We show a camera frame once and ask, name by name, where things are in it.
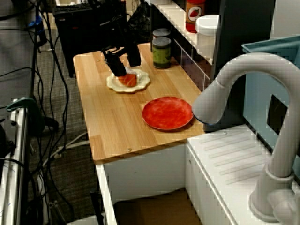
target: blue container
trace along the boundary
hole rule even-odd
[[[300,68],[300,36],[244,44],[242,47],[245,53],[261,52],[281,56]],[[288,106],[289,95],[280,82],[264,73],[247,74],[243,115],[262,138],[274,148],[278,135],[267,124],[267,112],[272,95]],[[300,162],[296,172],[300,176]]]
[[[300,36],[259,41],[242,45],[245,53],[271,53],[279,55],[300,68]]]

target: wooden tabletop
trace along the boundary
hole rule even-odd
[[[153,99],[172,96],[192,105],[201,93],[176,61],[169,69],[153,67],[149,44],[139,45],[142,64],[150,84],[135,93],[117,93],[106,85],[112,74],[100,52],[74,57],[78,88],[95,164],[144,154],[185,142],[187,138],[203,134],[203,126],[195,118],[188,126],[164,132],[148,126],[142,118],[145,104]],[[121,57],[125,66],[128,61]]]

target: red jar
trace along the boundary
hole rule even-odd
[[[197,33],[196,20],[205,15],[206,0],[187,0],[186,28],[191,33]]]

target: white faucet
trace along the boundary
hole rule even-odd
[[[281,82],[290,103],[270,162],[250,195],[253,214],[266,222],[300,225],[300,194],[294,194],[293,163],[300,143],[300,70],[290,61],[269,53],[249,53],[229,61],[193,104],[194,116],[205,124],[217,123],[235,81],[250,72],[263,72]]]

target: orange food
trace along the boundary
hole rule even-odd
[[[126,74],[125,76],[118,76],[118,80],[125,86],[134,87],[136,86],[136,75]]]

